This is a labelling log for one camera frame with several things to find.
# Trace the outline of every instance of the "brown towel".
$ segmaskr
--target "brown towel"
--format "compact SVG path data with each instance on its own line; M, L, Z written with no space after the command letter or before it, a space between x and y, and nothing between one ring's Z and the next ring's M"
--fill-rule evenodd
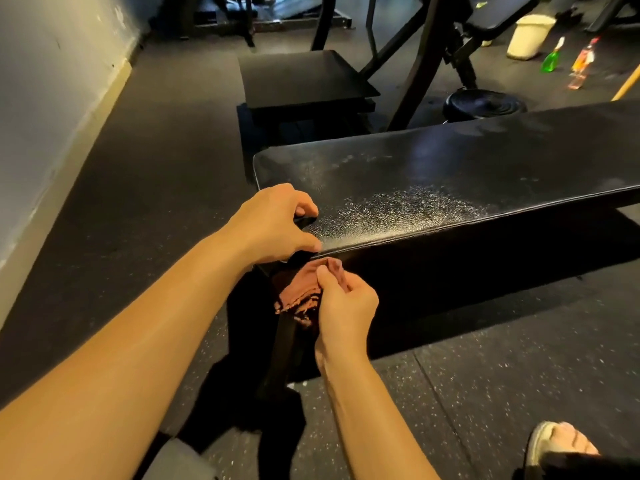
M276 314L291 311L293 318L307 327L317 321L322 288L318 283L316 270L323 264L338 279L342 289L345 292L349 291L340 259L322 258L309 261L281 291L280 301L275 304Z

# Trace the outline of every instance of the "black rubber flooring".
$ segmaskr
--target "black rubber flooring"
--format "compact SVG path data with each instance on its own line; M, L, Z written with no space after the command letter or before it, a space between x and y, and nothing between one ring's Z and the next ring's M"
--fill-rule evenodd
M366 0L342 3L357 28L332 31L327 47L359 69L369 57ZM414 0L379 0L379 46L415 8ZM561 33L554 30L545 50ZM570 59L587 35L571 31L553 74L539 72L540 59L505 58L509 37L474 55L479 84L517 94L531 110L610 99L639 53L638 31L607 32L585 88L567 91ZM311 38L309 31L255 37L263 53L307 50ZM393 111L416 46L414 37L372 79L382 93L374 126ZM249 53L240 38L215 37L151 41L140 53L0 333L0 403L91 337L252 194L237 119L244 103L237 56ZM438 105L459 85L442 67L412 126L441 122ZM513 270L514 261L519 273L492 273L471 304L461 296L429 320L399 317L388 342L374 344L375 367L436 470L444 480L511 478L530 430L545 419L571 421L602 452L640 451L640 227L618 211L591 209L561 225L535 220L496 233L500 245L461 250L461 276L487 263ZM234 370L224 368L228 340L223 309L165 433L179 432L213 364ZM292 478L349 476L320 379L300 378L292 385L300 398L261 427L225 400L242 390L242 374L220 377L209 385L216 400L211 430L203 422L203 450L221 480L279 477L289 460Z

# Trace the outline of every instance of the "forearm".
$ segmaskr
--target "forearm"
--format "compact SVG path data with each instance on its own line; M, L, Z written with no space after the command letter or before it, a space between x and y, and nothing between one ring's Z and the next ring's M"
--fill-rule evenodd
M438 479L366 357L327 360L322 373L356 480Z
M0 411L0 477L129 479L245 263L214 234Z

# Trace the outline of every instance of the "wall baseboard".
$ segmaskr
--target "wall baseboard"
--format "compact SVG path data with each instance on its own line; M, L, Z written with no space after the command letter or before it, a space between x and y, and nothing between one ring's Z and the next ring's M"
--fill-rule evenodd
M4 325L49 231L76 182L84 161L130 74L131 64L128 60L124 60L102 99L76 131L76 136L62 164L32 211L27 225L7 256L4 265L0 263L0 328Z

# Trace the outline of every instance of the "hand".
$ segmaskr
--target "hand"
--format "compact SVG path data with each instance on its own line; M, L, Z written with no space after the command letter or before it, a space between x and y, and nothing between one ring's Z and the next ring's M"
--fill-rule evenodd
M316 341L316 362L320 371L328 360L367 360L367 334L378 307L378 295L357 274L344 272L349 292L319 266L318 282L323 289L320 300L320 336Z
M260 190L231 217L223 228L233 245L240 245L249 264L288 259L296 251L316 253L322 243L301 231L294 216L317 217L318 208L307 193L291 184Z

